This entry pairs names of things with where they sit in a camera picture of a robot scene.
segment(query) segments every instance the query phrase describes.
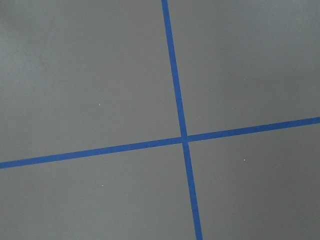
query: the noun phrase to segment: blue tape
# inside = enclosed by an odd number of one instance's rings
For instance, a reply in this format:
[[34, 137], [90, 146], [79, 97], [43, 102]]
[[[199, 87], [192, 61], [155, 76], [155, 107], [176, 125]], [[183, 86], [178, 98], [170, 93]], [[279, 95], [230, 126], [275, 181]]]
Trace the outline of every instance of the blue tape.
[[84, 151], [75, 151], [69, 153], [62, 153], [50, 156], [40, 156], [40, 157], [33, 157], [21, 160], [14, 160], [14, 161], [5, 161], [0, 162], [0, 169], [7, 169], [7, 168], [14, 168], [26, 165], [33, 165], [33, 164], [43, 164], [43, 163], [50, 163], [62, 160], [69, 160], [69, 159], [78, 159], [78, 158], [85, 158], [85, 157], [92, 157], [97, 155], [103, 154], [112, 154], [112, 153], [119, 153], [119, 152], [126, 152], [138, 149], [147, 149], [147, 148], [154, 148], [166, 145], [173, 145], [173, 144], [180, 144], [182, 143], [181, 137], [174, 137], [174, 138], [167, 138], [155, 141], [145, 141], [139, 143], [132, 143], [126, 145], [119, 145], [119, 146], [110, 146], [98, 149], [91, 149], [91, 150], [84, 150]]
[[188, 136], [189, 142], [195, 141], [202, 141], [208, 139], [218, 139], [218, 138], [225, 138], [231, 137], [236, 135], [244, 135], [244, 134], [253, 134], [253, 133], [260, 133], [278, 129], [288, 129], [288, 128], [295, 128], [301, 127], [306, 125], [312, 124], [320, 124], [320, 117], [313, 117], [313, 118], [306, 118], [294, 121], [284, 121], [266, 125], [259, 125], [259, 126], [250, 126], [250, 127], [243, 127], [231, 130], [224, 130], [224, 131], [216, 131], [216, 132], [209, 132], [203, 134], [196, 134]]
[[191, 201], [191, 210], [192, 210], [192, 216], [193, 216], [195, 237], [197, 240], [202, 240], [203, 237], [202, 237], [202, 230], [201, 230], [201, 223], [200, 223], [200, 216], [199, 216], [199, 209], [198, 209], [196, 187], [195, 187], [195, 181], [194, 181], [194, 173], [192, 170], [186, 119], [185, 119], [184, 106], [182, 101], [178, 67], [177, 67], [176, 54], [175, 54], [174, 38], [172, 34], [169, 7], [168, 7], [167, 0], [162, 0], [162, 11], [163, 11], [164, 26], [165, 26], [166, 42], [167, 42], [168, 51], [169, 51], [175, 102], [176, 102], [176, 108], [177, 108], [178, 120], [179, 120], [179, 126], [180, 126], [181, 138], [182, 138], [182, 148], [183, 148], [183, 155], [184, 155], [186, 177], [187, 177], [188, 187], [189, 187], [189, 195], [190, 195], [190, 201]]

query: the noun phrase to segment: gray surface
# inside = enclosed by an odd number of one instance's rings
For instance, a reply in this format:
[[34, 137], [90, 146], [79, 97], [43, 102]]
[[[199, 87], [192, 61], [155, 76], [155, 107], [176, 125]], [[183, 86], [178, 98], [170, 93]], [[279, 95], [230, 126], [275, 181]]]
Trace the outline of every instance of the gray surface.
[[160, 1], [0, 4], [1, 162], [180, 135]]
[[320, 1], [169, 7], [189, 134], [320, 116]]
[[180, 145], [4, 169], [0, 183], [2, 240], [195, 239]]
[[190, 144], [204, 240], [318, 240], [320, 126]]

